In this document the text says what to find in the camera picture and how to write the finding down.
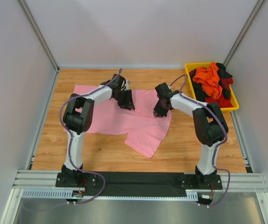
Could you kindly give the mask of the pink t shirt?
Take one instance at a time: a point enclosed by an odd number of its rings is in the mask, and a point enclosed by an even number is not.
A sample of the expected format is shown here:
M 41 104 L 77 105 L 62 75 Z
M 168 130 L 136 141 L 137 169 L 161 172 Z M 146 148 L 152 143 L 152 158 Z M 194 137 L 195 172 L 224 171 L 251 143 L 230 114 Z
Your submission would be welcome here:
M 126 134 L 124 143 L 150 159 L 168 133 L 172 113 L 154 117 L 153 109 L 158 102 L 155 90 L 132 90 L 132 98 L 135 110 L 121 109 L 114 99 L 96 105 L 87 133 Z

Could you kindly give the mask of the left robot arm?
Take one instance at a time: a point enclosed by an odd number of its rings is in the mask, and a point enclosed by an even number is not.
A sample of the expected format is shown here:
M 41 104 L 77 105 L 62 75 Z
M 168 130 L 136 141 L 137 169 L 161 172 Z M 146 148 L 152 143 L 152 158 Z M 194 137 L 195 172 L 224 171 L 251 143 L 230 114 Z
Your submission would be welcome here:
M 83 170 L 82 149 L 86 132 L 92 125 L 93 112 L 98 104 L 114 99 L 117 105 L 126 110 L 134 110 L 130 81 L 119 73 L 101 83 L 95 89 L 82 94 L 73 93 L 59 113 L 60 123 L 68 134 L 66 160 L 56 178 L 56 187 L 83 187 L 93 172 Z

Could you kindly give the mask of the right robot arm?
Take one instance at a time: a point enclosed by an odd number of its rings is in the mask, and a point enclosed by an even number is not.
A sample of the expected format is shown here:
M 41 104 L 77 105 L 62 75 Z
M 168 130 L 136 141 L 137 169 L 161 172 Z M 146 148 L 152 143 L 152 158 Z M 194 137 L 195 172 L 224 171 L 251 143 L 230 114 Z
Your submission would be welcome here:
M 217 103 L 197 101 L 181 91 L 172 91 L 166 83 L 155 87 L 158 102 L 153 113 L 155 117 L 165 117 L 170 110 L 179 110 L 193 118 L 195 133 L 201 143 L 200 158 L 194 174 L 179 177 L 184 189 L 223 189 L 216 168 L 220 145 L 227 140 L 228 126 Z

